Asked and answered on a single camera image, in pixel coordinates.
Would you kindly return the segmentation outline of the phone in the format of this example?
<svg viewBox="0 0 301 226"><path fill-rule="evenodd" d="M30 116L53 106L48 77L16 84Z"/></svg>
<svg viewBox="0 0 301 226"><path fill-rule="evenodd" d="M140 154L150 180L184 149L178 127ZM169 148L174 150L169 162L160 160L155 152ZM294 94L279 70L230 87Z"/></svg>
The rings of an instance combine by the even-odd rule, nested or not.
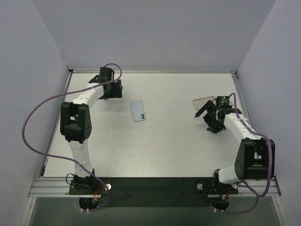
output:
<svg viewBox="0 0 301 226"><path fill-rule="evenodd" d="M142 100L134 100L130 102L132 117L134 122L146 120L144 106Z"/></svg>

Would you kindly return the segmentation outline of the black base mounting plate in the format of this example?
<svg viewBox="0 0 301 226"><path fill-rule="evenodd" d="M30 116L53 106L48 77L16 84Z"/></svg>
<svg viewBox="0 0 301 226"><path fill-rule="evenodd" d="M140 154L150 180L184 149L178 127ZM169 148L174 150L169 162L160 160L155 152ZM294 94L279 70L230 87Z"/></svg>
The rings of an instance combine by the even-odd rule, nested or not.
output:
<svg viewBox="0 0 301 226"><path fill-rule="evenodd" d="M70 195L80 196L83 210L103 207L206 207L226 209L238 189L216 176L201 178L80 178L70 182Z"/></svg>

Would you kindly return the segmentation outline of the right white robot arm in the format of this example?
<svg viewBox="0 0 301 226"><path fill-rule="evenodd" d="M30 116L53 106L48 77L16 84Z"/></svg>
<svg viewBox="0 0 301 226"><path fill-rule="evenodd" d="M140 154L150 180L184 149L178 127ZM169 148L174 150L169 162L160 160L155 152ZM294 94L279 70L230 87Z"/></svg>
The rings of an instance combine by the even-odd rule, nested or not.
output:
<svg viewBox="0 0 301 226"><path fill-rule="evenodd" d="M195 117L203 117L207 131L217 134L228 129L239 143L234 165L218 170L221 183L274 177L275 143L255 132L229 96L199 98L192 103L197 111Z"/></svg>

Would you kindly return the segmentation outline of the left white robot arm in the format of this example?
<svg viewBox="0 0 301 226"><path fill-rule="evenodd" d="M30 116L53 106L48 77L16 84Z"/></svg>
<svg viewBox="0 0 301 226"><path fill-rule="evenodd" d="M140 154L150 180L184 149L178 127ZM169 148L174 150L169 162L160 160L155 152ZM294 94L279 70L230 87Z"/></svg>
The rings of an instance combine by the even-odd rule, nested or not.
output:
<svg viewBox="0 0 301 226"><path fill-rule="evenodd" d="M110 63L100 68L99 74L93 77L79 96L61 105L60 133L71 148L75 162L75 178L82 179L80 189L90 194L96 189L96 181L91 179L94 174L89 151L88 138L92 132L90 110L97 100L122 98L120 77L114 78L114 70Z"/></svg>

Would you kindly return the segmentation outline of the cream phone case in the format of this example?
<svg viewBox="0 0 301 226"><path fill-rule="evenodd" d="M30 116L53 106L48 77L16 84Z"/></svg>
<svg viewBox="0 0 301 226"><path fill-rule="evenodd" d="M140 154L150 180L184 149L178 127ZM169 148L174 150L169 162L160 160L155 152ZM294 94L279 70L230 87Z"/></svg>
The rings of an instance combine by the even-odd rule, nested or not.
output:
<svg viewBox="0 0 301 226"><path fill-rule="evenodd" d="M192 101L194 109L196 111L200 110L209 100L210 101L214 101L215 97L214 96L209 96L209 97L203 97L203 98L194 99Z"/></svg>

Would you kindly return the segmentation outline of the aluminium front frame rail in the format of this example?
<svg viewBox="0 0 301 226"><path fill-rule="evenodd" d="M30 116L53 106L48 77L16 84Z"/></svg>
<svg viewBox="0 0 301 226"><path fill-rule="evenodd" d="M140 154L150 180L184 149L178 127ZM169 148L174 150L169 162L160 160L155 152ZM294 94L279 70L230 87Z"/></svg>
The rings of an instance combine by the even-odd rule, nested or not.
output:
<svg viewBox="0 0 301 226"><path fill-rule="evenodd" d="M257 193L263 193L266 188L266 182L263 180L247 180L248 185L253 188ZM34 178L28 198L37 197L80 197L80 198L93 198L93 195L70 195L69 194L70 185L66 183L65 178L49 178L40 177ZM249 197L253 193L246 187L238 188L238 195ZM281 196L280 189L277 184L277 180L272 179L269 187L269 191L266 194L267 197Z"/></svg>

